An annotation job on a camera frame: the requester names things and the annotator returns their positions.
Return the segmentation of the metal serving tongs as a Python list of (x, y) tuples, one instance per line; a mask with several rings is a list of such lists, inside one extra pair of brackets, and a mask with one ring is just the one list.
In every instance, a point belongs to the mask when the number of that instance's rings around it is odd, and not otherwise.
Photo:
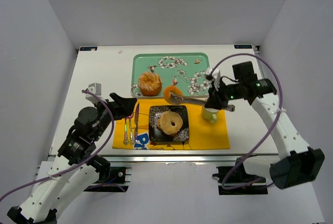
[(227, 110), (230, 112), (235, 111), (235, 106), (234, 105), (226, 105), (226, 106), (219, 106), (219, 105), (210, 105), (204, 100), (200, 99), (195, 99), (195, 98), (190, 98), (190, 97), (185, 97), (181, 96), (178, 94), (171, 93), (169, 96), (165, 98), (165, 100), (173, 105), (180, 105), (180, 104), (194, 104), (194, 105), (199, 105), (199, 106), (204, 106), (207, 109), (215, 109), (215, 110)]

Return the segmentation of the pale speckled bagel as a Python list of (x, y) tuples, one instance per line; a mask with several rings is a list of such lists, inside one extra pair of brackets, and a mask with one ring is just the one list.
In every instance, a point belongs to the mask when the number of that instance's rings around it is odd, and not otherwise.
[(163, 112), (158, 120), (160, 120), (161, 128), (166, 134), (179, 132), (183, 126), (183, 120), (180, 115), (172, 111)]

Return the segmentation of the glazed orange donut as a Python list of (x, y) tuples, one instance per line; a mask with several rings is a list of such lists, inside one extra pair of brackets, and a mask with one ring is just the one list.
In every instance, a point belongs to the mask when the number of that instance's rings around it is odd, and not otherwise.
[(168, 102), (170, 104), (172, 104), (171, 94), (183, 96), (183, 93), (177, 86), (171, 85), (171, 86), (166, 87), (163, 91), (163, 98), (166, 102)]

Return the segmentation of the brown bread slice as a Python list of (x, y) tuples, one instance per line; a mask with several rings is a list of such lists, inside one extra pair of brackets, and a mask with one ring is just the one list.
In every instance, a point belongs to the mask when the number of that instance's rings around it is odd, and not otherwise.
[(176, 133), (173, 133), (173, 134), (166, 134), (166, 133), (162, 130), (162, 128), (161, 128), (160, 120), (158, 120), (156, 127), (157, 127), (157, 129), (160, 130), (163, 134), (168, 135), (168, 136), (171, 136), (171, 137), (176, 137), (176, 136), (178, 135), (178, 133), (179, 133), (179, 132), (176, 132)]

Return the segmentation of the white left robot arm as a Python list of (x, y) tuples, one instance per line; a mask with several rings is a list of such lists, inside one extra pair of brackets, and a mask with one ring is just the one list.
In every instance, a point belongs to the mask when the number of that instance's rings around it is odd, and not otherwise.
[(93, 106), (81, 109), (58, 150), (47, 177), (36, 180), (36, 190), (7, 216), (14, 223), (56, 223), (67, 206), (97, 181), (110, 180), (110, 162), (95, 143), (115, 121), (133, 113), (137, 100), (111, 93), (111, 101), (85, 90)]

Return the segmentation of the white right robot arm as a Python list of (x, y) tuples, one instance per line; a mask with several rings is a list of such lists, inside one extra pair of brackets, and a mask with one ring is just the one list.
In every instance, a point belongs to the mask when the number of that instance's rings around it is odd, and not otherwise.
[(207, 68), (205, 78), (211, 87), (205, 107), (233, 112), (235, 107), (229, 101), (243, 99), (260, 116), (267, 133), (237, 160), (221, 181), (222, 188), (237, 188), (226, 184), (232, 175), (242, 178), (238, 187), (247, 187), (261, 178), (271, 180), (279, 189), (314, 181), (325, 155), (321, 149), (311, 148), (294, 127), (282, 108), (281, 87), (276, 88), (269, 79), (259, 79), (250, 61), (234, 65), (233, 73), (234, 82), (226, 85), (217, 67)]

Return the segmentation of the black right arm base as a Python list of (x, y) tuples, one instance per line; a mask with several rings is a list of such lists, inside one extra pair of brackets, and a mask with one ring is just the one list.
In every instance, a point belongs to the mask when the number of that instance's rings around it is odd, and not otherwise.
[[(222, 188), (222, 181), (227, 173), (232, 169), (232, 166), (219, 166), (216, 172), (212, 174), (212, 178), (217, 181), (219, 195), (267, 195), (268, 189), (266, 187), (266, 179), (261, 178), (250, 186), (240, 187), (237, 189), (225, 190)], [(227, 179), (225, 187), (239, 186), (243, 183), (250, 183), (260, 177), (255, 175), (248, 175), (244, 172), (235, 171)]]

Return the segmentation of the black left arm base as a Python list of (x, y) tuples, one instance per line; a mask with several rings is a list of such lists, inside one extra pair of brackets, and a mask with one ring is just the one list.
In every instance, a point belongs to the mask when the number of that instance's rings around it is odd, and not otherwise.
[(131, 167), (111, 166), (109, 171), (99, 176), (99, 179), (88, 186), (84, 192), (125, 193), (131, 182)]

